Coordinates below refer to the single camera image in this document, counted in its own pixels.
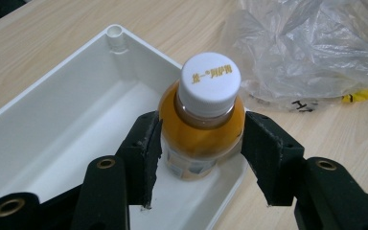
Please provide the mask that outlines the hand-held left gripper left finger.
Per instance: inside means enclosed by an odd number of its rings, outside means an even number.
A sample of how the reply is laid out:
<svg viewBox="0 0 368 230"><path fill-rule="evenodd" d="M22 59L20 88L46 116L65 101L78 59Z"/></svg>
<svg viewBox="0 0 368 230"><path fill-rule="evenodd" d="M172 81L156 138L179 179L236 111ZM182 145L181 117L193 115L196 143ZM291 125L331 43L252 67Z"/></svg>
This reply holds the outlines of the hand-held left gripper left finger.
<svg viewBox="0 0 368 230"><path fill-rule="evenodd" d="M151 206L158 161L162 154L161 127L157 111L139 116L116 152L125 163L129 205Z"/></svg>

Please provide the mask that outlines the orange drink bottle white cap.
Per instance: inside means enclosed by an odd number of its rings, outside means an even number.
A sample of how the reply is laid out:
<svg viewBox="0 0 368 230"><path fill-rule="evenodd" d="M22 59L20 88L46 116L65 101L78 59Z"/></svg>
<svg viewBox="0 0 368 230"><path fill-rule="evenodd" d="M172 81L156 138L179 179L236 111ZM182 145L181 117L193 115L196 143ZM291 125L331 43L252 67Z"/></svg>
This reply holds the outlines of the orange drink bottle white cap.
<svg viewBox="0 0 368 230"><path fill-rule="evenodd" d="M185 62L158 107L166 164L175 176L204 177L238 144L244 124L241 81L237 65L222 54L202 53Z"/></svg>

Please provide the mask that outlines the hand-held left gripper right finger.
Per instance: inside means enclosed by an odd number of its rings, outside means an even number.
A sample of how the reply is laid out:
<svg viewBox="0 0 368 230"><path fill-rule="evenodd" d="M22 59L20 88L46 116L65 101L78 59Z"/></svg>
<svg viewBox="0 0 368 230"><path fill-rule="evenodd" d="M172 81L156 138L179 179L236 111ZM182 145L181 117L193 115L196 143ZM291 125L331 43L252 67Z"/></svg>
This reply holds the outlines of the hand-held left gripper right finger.
<svg viewBox="0 0 368 230"><path fill-rule="evenodd" d="M290 206L305 148L269 117L245 113L241 154L271 206Z"/></svg>

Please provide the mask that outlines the clear printed plastic bag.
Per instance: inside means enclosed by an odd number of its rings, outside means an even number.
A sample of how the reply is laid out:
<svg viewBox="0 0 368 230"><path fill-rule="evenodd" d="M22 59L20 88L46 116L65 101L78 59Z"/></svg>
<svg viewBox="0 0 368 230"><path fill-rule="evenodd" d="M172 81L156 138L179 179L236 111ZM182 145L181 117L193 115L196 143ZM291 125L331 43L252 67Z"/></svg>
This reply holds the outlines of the clear printed plastic bag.
<svg viewBox="0 0 368 230"><path fill-rule="evenodd" d="M220 43L249 109L368 100L368 0L240 0Z"/></svg>

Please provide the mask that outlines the white plastic tray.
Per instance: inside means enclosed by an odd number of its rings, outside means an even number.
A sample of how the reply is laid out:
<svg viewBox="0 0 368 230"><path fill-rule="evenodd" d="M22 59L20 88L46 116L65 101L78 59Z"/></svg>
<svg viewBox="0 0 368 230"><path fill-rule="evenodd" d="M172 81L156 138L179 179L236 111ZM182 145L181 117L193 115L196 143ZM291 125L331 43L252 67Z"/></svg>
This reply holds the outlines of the white plastic tray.
<svg viewBox="0 0 368 230"><path fill-rule="evenodd" d="M137 117L157 108L180 64L111 25L0 109L0 197L41 201L83 181L88 164L117 151ZM204 178L157 168L151 206L130 209L131 230L212 230L248 165L237 152Z"/></svg>

